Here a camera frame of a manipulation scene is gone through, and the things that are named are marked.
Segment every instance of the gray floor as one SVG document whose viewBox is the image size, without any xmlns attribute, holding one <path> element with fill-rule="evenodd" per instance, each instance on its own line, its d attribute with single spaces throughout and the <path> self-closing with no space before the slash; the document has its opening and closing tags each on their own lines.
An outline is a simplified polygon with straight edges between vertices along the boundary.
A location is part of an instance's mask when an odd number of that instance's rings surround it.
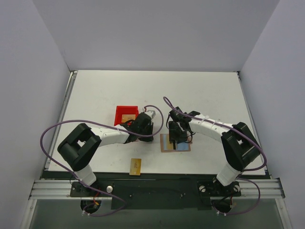
<svg viewBox="0 0 305 229">
<path fill-rule="evenodd" d="M 246 209 L 255 200 L 236 201 L 236 211 Z M 253 211 L 238 216 L 217 216 L 215 211 L 123 210 L 102 218 L 81 215 L 79 200 L 38 200 L 31 229 L 282 229 L 274 200 L 263 199 Z M 98 213 L 110 209 L 104 202 Z"/>
</svg>

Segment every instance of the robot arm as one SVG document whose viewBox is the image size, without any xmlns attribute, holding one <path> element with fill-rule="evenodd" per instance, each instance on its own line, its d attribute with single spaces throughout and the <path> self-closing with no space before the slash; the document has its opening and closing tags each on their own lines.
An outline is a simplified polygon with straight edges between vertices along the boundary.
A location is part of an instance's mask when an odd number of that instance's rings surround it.
<svg viewBox="0 0 305 229">
<path fill-rule="evenodd" d="M 113 128 L 90 128 L 85 123 L 79 124 L 58 146 L 58 152 L 68 162 L 77 177 L 85 184 L 91 186 L 96 181 L 89 162 L 98 147 L 122 143 L 141 141 L 153 141 L 153 137 L 138 137 L 124 131 L 130 131 L 141 135 L 153 133 L 152 119 L 155 111 L 140 113 L 135 120 L 116 125 Z"/>
<path fill-rule="evenodd" d="M 248 138 L 257 143 L 246 124 L 240 122 L 236 125 L 233 125 L 218 122 L 196 111 L 192 111 L 188 115 L 193 116 L 194 118 L 200 118 L 202 121 L 190 117 L 185 117 L 177 113 L 175 110 L 172 110 L 170 112 L 170 117 L 173 119 L 173 122 L 169 122 L 169 127 L 178 125 L 179 123 L 181 127 L 180 136 L 187 136 L 187 131 L 191 134 L 200 133 L 223 144 L 227 163 L 216 177 L 222 186 L 228 186 L 234 182 L 235 179 L 243 172 L 243 170 L 259 156 L 259 150 L 250 144 L 249 141 L 228 128 L 215 125 L 215 123 L 220 123 L 229 126 L 243 133 Z"/>
</svg>

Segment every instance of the wall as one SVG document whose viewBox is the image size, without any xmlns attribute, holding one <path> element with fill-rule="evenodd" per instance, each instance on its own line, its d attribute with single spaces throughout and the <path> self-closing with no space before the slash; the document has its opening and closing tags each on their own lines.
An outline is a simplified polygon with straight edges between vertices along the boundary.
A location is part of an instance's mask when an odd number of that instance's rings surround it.
<svg viewBox="0 0 305 229">
<path fill-rule="evenodd" d="M 241 70 L 278 0 L 33 0 L 70 69 Z"/>
<path fill-rule="evenodd" d="M 294 228 L 304 228 L 305 2 L 281 0 L 241 71 L 268 168 Z"/>
<path fill-rule="evenodd" d="M 39 137 L 58 118 L 70 73 L 31 0 L 3 1 L 0 31 L 0 222 L 13 229 L 41 174 Z"/>
</svg>

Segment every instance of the white table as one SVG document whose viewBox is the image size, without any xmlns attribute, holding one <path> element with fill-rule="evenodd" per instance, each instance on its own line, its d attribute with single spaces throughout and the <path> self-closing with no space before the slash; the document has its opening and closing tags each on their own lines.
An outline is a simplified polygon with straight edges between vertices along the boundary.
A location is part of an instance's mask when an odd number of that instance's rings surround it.
<svg viewBox="0 0 305 229">
<path fill-rule="evenodd" d="M 244 122 L 252 130 L 236 73 L 78 71 L 63 119 L 113 125 L 117 105 L 137 105 L 140 110 L 148 104 L 159 107 L 166 119 L 170 108 L 162 99 L 164 95 L 184 112 L 196 110 L 225 123 Z M 161 124 L 158 113 L 153 121 L 156 131 Z M 53 157 L 68 167 L 57 147 L 76 125 L 61 126 L 53 152 Z M 160 133 L 168 133 L 165 126 Z M 226 163 L 222 144 L 196 134 L 190 152 L 162 153 L 157 135 L 152 143 L 100 147 L 90 165 L 94 172 L 129 173 L 131 158 L 142 159 L 141 173 L 217 174 Z M 248 168 L 261 164 L 258 157 Z M 53 162 L 49 166 L 49 171 L 63 170 Z M 261 169 L 244 174 L 264 175 L 265 172 Z"/>
</svg>

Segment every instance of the red container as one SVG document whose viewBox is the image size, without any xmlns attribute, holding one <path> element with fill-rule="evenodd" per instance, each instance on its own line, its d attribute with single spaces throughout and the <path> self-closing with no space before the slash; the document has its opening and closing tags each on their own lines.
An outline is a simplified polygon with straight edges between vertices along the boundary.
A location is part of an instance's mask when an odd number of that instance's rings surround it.
<svg viewBox="0 0 305 229">
<path fill-rule="evenodd" d="M 116 106 L 114 125 L 135 119 L 138 114 L 138 106 Z"/>
</svg>

